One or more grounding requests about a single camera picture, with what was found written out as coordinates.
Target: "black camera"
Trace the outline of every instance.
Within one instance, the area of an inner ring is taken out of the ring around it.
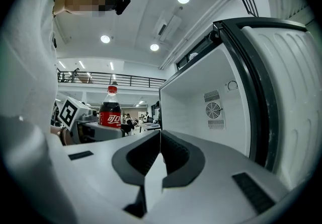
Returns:
[[[115,5],[112,7],[116,14],[121,15],[127,6],[131,3],[131,0],[117,0]]]

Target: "balcony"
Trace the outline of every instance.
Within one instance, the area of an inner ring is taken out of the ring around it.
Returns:
[[[70,71],[58,71],[59,83],[92,84],[92,85],[118,85],[124,87],[158,89],[166,80],[128,76],[126,74],[103,73],[103,72],[77,72],[73,75]]]

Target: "ceiling pipe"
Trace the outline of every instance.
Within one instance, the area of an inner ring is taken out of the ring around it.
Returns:
[[[186,45],[190,39],[192,39],[201,28],[204,28],[205,25],[211,26],[212,22],[215,20],[215,16],[220,10],[222,10],[231,0],[217,0],[217,2],[207,10],[207,12],[195,23],[195,25],[186,33],[183,39],[176,45],[176,47],[170,52],[167,58],[164,60],[159,69],[164,70],[172,60],[181,52],[183,53],[185,49],[183,47]]]

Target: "air conditioning unit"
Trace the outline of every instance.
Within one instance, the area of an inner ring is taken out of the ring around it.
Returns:
[[[181,18],[163,11],[154,27],[153,33],[159,41],[170,40],[181,22]]]

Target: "desk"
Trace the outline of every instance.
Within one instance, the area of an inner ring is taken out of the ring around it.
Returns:
[[[152,130],[157,130],[157,129],[161,129],[160,125],[154,126],[154,125],[141,125],[140,126],[140,132],[142,130],[142,127],[144,128],[144,130],[146,131],[152,131]]]

